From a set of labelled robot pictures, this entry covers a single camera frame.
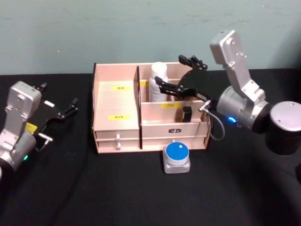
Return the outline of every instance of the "gray cable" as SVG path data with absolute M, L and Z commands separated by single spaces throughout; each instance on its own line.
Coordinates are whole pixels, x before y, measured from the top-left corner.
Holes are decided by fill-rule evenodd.
M 211 137 L 213 140 L 223 140 L 224 137 L 225 137 L 226 132 L 225 132 L 225 127 L 224 127 L 224 124 L 222 123 L 222 121 L 221 121 L 215 114 L 212 114 L 210 111 L 208 111 L 206 108 L 203 109 L 203 111 L 205 111 L 209 116 L 214 117 L 214 118 L 218 121 L 218 123 L 221 125 L 221 127 L 222 127 L 222 137 L 221 137 L 221 138 L 216 138 L 216 137 L 214 137 L 214 136 L 212 135 L 212 133 L 211 133 L 211 129 L 209 130 L 210 137 Z

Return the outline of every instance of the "wooden compartment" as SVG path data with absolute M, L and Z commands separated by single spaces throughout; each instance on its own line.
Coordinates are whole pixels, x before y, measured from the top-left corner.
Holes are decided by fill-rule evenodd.
M 161 151 L 173 140 L 206 148 L 210 121 L 198 111 L 203 101 L 168 96 L 166 102 L 149 102 L 151 65 L 95 64 L 92 128 L 98 153 Z M 167 63 L 169 82 L 177 84 L 189 70 Z M 192 107 L 191 122 L 182 122 L 184 106 Z

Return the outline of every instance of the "yellow label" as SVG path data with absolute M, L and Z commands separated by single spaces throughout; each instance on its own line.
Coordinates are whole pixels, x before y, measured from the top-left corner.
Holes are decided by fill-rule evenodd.
M 170 104 L 161 104 L 161 107 L 163 108 L 181 108 L 181 103 L 170 103 Z
M 31 134 L 34 134 L 34 132 L 36 131 L 37 128 L 38 128 L 37 126 L 35 126 L 29 122 L 26 124 L 26 130 L 28 132 L 30 132 Z
M 141 81 L 140 85 L 141 86 L 148 86 L 149 85 L 149 81 Z
M 130 115 L 110 115 L 109 120 L 129 120 L 131 118 Z
M 131 89 L 130 86 L 113 86 L 111 87 L 111 91 L 129 91 Z

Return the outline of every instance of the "wall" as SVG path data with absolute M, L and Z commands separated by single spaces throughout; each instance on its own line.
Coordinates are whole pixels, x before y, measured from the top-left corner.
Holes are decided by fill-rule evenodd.
M 300 17 L 300 0 L 0 0 L 0 74 L 91 73 L 94 62 L 179 54 L 221 69 L 209 42 L 225 29 L 240 33 L 250 68 L 292 67 Z

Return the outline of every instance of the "table surface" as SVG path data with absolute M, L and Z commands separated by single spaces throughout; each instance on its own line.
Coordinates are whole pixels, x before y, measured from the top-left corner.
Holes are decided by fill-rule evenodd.
M 225 71 L 209 71 L 212 89 L 228 86 Z M 300 101 L 300 71 L 251 70 L 267 99 Z M 91 74 L 0 76 L 0 128 L 8 89 L 46 81 L 47 99 L 78 114 L 49 133 L 57 139 L 0 182 L 0 225 L 275 226 L 301 225 L 300 151 L 278 156 L 264 135 L 225 122 L 226 138 L 190 152 L 189 173 L 163 172 L 161 152 L 96 153 L 91 136 Z

